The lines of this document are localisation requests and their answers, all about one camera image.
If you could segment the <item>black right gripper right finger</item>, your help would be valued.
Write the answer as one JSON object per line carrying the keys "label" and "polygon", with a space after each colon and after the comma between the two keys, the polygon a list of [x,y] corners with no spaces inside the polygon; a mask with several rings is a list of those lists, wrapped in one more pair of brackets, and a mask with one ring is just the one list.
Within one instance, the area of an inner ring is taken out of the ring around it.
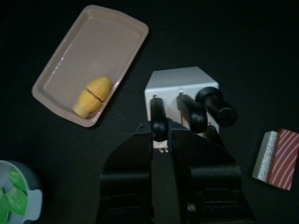
{"label": "black right gripper right finger", "polygon": [[209,126],[197,135],[172,122],[168,140],[183,224],[256,224],[240,168],[216,128]]}

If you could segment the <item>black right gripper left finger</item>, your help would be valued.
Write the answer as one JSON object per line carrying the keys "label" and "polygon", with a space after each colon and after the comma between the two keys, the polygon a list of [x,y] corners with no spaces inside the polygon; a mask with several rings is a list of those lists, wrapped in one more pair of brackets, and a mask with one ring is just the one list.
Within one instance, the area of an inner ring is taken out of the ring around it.
{"label": "black right gripper left finger", "polygon": [[152,131],[141,124],[104,163],[96,224],[153,224]]}

